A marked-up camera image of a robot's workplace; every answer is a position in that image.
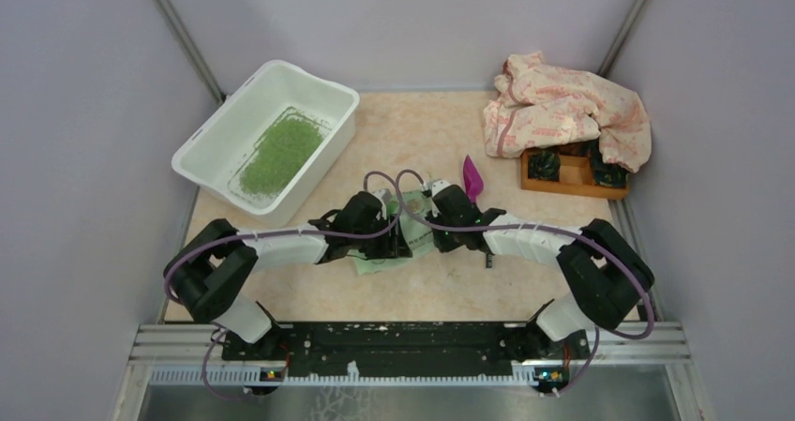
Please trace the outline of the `purple plastic scoop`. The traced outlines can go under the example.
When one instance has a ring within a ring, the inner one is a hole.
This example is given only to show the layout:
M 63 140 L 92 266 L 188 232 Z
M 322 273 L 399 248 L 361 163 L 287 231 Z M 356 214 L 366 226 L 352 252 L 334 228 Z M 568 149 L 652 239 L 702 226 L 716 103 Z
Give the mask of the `purple plastic scoop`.
M 472 203 L 476 203 L 477 198 L 484 191 L 485 184 L 480 172 L 469 155 L 463 160 L 462 178 L 466 196 Z

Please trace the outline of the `green cat litter bag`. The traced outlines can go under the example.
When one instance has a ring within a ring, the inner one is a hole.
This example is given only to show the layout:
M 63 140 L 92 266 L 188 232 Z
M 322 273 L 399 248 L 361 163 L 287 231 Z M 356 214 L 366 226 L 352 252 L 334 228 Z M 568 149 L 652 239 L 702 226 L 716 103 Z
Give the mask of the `green cat litter bag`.
M 415 215 L 424 218 L 431 212 L 430 198 L 424 196 L 420 190 L 403 192 L 402 197 L 410 212 Z M 406 241 L 410 250 L 409 256 L 407 258 L 366 259 L 363 252 L 352 252 L 352 260 L 359 276 L 375 274 L 390 268 L 406 265 L 435 249 L 432 230 L 425 224 L 409 217 L 406 211 L 400 214 L 398 225 L 402 238 Z

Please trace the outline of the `white plastic litter box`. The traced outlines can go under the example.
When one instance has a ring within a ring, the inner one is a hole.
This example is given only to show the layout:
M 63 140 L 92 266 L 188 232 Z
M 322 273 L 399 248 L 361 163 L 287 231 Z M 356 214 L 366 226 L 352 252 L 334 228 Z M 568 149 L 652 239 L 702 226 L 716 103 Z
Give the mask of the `white plastic litter box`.
M 265 225 L 284 226 L 350 143 L 359 102 L 359 94 L 343 84 L 285 61 L 269 61 L 177 149 L 172 169 Z M 290 106 L 318 120 L 325 139 L 277 196 L 247 195 L 239 186 L 239 173 L 265 130 Z

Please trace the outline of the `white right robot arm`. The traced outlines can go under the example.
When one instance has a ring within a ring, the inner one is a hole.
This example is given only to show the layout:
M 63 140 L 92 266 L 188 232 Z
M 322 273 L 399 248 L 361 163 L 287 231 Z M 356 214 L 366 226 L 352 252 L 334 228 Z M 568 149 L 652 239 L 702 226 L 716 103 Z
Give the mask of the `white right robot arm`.
M 651 268 L 613 225 L 600 218 L 564 228 L 517 218 L 499 208 L 482 211 L 458 185 L 433 182 L 429 222 L 469 250 L 520 257 L 562 272 L 569 292 L 534 316 L 528 344 L 551 357 L 565 338 L 594 327 L 614 331 L 654 284 Z

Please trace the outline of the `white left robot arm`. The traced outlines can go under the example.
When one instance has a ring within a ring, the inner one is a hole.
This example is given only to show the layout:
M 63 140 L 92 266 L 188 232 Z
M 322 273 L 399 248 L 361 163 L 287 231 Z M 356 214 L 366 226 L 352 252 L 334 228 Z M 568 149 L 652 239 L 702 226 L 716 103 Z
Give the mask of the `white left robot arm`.
M 409 258 L 399 224 L 383 197 L 360 191 L 341 209 L 294 228 L 245 233 L 225 218 L 207 224 L 164 270 L 172 301 L 196 323 L 211 323 L 244 341 L 260 359 L 281 345 L 276 322 L 242 289 L 256 271 L 292 264 L 324 264 L 349 256 L 362 260 Z

